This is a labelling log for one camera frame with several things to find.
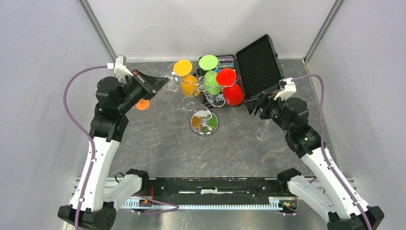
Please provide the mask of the orange plastic wine glass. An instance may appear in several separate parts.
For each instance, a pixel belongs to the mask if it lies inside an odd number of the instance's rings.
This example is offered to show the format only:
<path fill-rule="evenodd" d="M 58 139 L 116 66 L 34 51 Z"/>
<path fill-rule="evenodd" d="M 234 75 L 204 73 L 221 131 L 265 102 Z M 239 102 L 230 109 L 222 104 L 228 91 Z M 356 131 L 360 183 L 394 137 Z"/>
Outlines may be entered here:
<path fill-rule="evenodd" d="M 135 105 L 135 107 L 140 111 L 146 110 L 147 108 L 149 108 L 149 106 L 150 106 L 150 101 L 147 99 L 140 99 Z"/>

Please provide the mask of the clear wine glass front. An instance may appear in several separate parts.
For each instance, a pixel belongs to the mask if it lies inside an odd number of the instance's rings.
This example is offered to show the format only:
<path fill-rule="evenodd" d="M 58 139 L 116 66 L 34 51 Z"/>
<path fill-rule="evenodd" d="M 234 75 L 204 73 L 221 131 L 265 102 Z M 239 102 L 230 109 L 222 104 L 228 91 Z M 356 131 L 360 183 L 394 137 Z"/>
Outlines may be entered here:
<path fill-rule="evenodd" d="M 268 130 L 268 126 L 270 124 L 270 120 L 262 120 L 262 126 L 256 130 L 256 136 L 259 140 L 267 140 L 270 137 L 270 132 Z"/>

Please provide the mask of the clear wine glass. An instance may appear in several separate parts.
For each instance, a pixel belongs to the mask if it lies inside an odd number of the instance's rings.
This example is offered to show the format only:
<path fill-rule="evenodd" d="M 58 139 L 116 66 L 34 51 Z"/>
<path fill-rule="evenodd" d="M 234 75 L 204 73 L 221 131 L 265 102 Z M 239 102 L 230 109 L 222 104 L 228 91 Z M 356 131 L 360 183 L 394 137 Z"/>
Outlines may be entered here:
<path fill-rule="evenodd" d="M 169 92 L 176 92 L 181 86 L 181 77 L 173 71 L 168 71 L 162 74 L 163 78 L 166 78 L 168 82 L 165 84 L 164 89 Z"/>
<path fill-rule="evenodd" d="M 256 130 L 256 136 L 259 140 L 267 140 L 270 137 L 270 132 L 268 130 L 268 126 L 270 124 L 270 120 L 262 120 L 262 126 Z"/>

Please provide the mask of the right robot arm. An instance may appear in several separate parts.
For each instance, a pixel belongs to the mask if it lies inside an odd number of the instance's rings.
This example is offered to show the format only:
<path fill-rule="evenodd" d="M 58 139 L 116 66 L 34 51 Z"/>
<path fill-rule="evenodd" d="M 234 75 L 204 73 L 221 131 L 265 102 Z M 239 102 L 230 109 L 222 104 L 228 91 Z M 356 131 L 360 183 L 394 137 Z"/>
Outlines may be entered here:
<path fill-rule="evenodd" d="M 324 192 L 314 187 L 295 168 L 277 175 L 277 191 L 305 201 L 327 224 L 329 230 L 375 230 L 384 219 L 378 206 L 370 206 L 350 185 L 336 166 L 324 137 L 308 123 L 306 101 L 282 100 L 275 94 L 262 94 L 244 103 L 251 116 L 272 120 L 284 133 L 287 146 L 315 174 Z"/>

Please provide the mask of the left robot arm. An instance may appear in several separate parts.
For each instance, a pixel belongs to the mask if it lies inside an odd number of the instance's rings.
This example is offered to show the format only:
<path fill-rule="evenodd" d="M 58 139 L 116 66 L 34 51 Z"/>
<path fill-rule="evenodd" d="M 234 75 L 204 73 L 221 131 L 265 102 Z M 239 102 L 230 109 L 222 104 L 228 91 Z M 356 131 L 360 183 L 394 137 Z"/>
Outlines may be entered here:
<path fill-rule="evenodd" d="M 126 113 L 140 101 L 151 100 L 168 81 L 135 71 L 125 74 L 124 82 L 109 76 L 97 83 L 94 117 L 85 132 L 89 140 L 86 162 L 70 203 L 58 210 L 60 219 L 77 230 L 109 230 L 117 211 L 132 195 L 149 192 L 148 173 L 136 169 L 128 170 L 109 192 L 105 186 L 129 122 Z"/>

